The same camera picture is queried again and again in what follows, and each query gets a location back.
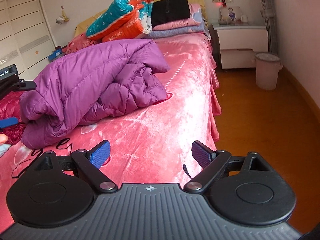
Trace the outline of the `purple down jacket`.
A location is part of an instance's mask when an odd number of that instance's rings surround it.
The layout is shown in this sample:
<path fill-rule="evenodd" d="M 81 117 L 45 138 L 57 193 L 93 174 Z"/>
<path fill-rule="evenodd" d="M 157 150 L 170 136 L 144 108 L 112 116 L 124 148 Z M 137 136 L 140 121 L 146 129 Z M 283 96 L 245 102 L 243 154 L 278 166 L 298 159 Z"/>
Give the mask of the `purple down jacket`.
<path fill-rule="evenodd" d="M 57 143 L 76 127 L 118 117 L 166 99 L 158 73 L 170 69 L 153 40 L 96 44 L 48 64 L 36 89 L 20 98 L 30 149 Z"/>

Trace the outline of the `crimson red down jacket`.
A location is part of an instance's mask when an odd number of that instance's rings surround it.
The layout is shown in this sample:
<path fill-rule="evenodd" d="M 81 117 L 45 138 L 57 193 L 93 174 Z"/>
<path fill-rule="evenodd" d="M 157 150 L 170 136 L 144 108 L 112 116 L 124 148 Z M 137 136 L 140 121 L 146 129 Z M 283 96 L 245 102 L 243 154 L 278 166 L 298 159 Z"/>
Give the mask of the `crimson red down jacket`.
<path fill-rule="evenodd" d="M 1 134 L 8 137 L 7 144 L 16 145 L 22 137 L 26 124 L 22 122 L 20 115 L 20 97 L 23 92 L 10 92 L 1 100 L 1 120 L 15 117 L 18 124 L 1 128 Z"/>

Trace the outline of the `light blue garment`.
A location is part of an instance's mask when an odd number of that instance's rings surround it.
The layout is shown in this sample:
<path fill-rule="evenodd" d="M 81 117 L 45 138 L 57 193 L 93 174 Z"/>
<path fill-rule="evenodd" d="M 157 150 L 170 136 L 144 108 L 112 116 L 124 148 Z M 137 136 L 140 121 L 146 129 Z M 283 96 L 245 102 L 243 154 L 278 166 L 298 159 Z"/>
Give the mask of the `light blue garment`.
<path fill-rule="evenodd" d="M 10 144 L 1 144 L 0 146 L 0 157 L 2 157 L 11 148 Z"/>

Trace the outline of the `white sliding wardrobe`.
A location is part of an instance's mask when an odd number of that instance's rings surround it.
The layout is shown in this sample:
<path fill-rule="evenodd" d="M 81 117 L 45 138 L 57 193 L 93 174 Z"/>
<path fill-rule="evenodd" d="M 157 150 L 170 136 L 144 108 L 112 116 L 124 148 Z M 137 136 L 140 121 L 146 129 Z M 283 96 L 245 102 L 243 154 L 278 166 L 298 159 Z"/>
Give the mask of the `white sliding wardrobe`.
<path fill-rule="evenodd" d="M 15 64 L 33 80 L 49 63 L 54 43 L 39 0 L 3 0 L 0 7 L 1 68 Z"/>

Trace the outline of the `blue box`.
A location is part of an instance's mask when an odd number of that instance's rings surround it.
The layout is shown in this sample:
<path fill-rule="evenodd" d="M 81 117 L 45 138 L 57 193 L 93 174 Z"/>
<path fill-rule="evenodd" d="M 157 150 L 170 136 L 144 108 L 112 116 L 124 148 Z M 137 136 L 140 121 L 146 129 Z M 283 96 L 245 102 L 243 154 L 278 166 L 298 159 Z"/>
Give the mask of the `blue box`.
<path fill-rule="evenodd" d="M 62 55 L 63 55 L 62 49 L 57 49 L 48 56 L 48 61 L 52 62 L 56 58 L 61 57 Z"/>

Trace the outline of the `pink red folded quilt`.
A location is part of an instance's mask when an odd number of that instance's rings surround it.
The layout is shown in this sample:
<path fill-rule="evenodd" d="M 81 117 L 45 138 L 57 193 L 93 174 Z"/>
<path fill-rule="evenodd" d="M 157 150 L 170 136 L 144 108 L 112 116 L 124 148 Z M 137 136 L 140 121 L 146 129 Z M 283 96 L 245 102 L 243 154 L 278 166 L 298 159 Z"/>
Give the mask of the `pink red folded quilt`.
<path fill-rule="evenodd" d="M 75 53 L 81 49 L 87 48 L 101 43 L 101 41 L 96 41 L 88 38 L 85 33 L 81 33 L 74 37 L 68 44 L 66 49 L 66 54 Z"/>

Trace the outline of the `pink plush bed blanket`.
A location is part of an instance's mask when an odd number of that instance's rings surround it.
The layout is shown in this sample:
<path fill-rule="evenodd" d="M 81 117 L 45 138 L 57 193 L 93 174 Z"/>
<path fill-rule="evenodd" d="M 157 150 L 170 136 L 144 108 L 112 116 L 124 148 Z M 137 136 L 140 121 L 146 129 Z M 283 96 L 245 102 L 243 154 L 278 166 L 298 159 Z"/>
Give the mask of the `pink plush bed blanket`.
<path fill-rule="evenodd" d="M 90 149 L 102 140 L 111 154 L 101 171 L 116 184 L 180 183 L 200 172 L 191 156 L 199 140 L 214 148 L 219 138 L 215 116 L 221 112 L 210 42 L 201 33 L 156 41 L 170 70 L 158 74 L 167 100 L 117 118 L 77 127 L 50 149 L 58 155 Z"/>

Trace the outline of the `white waste bin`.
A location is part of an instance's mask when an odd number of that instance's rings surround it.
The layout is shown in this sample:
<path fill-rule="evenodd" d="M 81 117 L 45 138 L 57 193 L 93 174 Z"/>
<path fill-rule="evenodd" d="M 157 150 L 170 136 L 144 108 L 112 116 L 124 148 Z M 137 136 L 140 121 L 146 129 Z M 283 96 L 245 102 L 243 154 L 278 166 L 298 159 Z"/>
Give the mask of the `white waste bin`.
<path fill-rule="evenodd" d="M 282 69 L 280 57 L 274 53 L 259 52 L 255 54 L 256 83 L 264 90 L 274 90 L 278 73 Z"/>

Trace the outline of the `teal orange folded quilt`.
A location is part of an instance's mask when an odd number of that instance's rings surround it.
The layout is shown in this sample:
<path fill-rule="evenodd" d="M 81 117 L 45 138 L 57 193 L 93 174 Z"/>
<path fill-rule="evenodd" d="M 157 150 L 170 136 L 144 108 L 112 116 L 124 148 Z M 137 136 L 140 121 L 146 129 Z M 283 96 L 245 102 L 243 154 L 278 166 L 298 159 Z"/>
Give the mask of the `teal orange folded quilt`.
<path fill-rule="evenodd" d="M 86 37 L 101 42 L 142 38 L 152 31 L 153 0 L 114 0 L 87 29 Z"/>

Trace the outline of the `lavender folded blanket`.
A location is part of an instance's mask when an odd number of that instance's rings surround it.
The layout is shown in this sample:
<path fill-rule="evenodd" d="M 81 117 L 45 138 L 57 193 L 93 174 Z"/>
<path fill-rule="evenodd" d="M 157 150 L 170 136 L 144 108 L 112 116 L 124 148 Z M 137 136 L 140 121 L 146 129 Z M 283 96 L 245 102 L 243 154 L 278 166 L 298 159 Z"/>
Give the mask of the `lavender folded blanket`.
<path fill-rule="evenodd" d="M 169 30 L 153 30 L 151 33 L 145 35 L 143 38 L 158 39 L 191 33 L 203 33 L 209 41 L 211 39 L 209 30 L 205 26 L 204 22 L 202 22 L 199 26 L 186 26 Z"/>

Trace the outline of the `framed photo on nightstand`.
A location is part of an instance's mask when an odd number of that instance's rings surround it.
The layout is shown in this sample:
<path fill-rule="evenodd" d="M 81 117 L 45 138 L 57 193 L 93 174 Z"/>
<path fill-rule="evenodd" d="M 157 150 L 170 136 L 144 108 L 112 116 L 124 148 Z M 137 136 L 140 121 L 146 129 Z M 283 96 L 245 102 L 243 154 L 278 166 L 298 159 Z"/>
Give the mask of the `framed photo on nightstand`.
<path fill-rule="evenodd" d="M 227 23 L 235 23 L 241 20 L 242 10 L 238 6 L 233 7 L 221 7 L 220 8 L 220 19 Z"/>

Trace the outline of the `pink folded blanket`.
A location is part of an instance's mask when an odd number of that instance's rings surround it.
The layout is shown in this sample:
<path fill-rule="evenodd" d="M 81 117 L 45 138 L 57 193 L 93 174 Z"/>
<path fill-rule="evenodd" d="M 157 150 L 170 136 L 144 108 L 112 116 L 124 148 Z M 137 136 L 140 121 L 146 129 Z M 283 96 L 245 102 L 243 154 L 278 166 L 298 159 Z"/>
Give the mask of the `pink folded blanket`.
<path fill-rule="evenodd" d="M 201 6 L 197 3 L 191 3 L 189 4 L 189 9 L 190 9 L 189 18 L 160 24 L 153 27 L 152 29 L 159 31 L 159 30 L 170 30 L 170 29 L 177 29 L 177 28 L 183 28 L 183 27 L 199 26 L 203 21 Z"/>

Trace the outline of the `black folded garment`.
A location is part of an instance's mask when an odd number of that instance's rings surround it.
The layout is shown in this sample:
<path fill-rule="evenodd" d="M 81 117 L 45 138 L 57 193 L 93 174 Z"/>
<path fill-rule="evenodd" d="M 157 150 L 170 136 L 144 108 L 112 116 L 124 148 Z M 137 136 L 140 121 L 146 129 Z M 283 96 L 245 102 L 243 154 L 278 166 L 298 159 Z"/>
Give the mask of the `black folded garment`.
<path fill-rule="evenodd" d="M 153 3 L 151 25 L 156 27 L 172 21 L 188 19 L 191 15 L 188 0 L 161 0 Z"/>

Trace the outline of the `grey curtain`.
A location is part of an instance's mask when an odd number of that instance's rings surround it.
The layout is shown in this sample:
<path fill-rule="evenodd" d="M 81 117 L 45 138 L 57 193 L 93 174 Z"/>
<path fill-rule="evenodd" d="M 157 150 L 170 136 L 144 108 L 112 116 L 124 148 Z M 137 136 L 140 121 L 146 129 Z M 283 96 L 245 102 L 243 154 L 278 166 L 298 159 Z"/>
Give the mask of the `grey curtain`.
<path fill-rule="evenodd" d="M 268 51 L 278 54 L 277 21 L 274 0 L 261 0 L 262 10 L 260 11 L 268 32 Z"/>

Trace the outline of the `wall hook with hanging items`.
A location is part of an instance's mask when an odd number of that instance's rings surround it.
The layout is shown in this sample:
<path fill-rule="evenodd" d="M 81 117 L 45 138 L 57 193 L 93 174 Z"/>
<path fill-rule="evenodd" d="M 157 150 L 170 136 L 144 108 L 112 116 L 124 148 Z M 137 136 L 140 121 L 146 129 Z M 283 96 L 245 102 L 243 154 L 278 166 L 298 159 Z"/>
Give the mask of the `wall hook with hanging items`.
<path fill-rule="evenodd" d="M 61 6 L 61 15 L 56 18 L 57 24 L 63 24 L 67 23 L 69 21 L 69 18 L 67 17 L 63 5 Z"/>

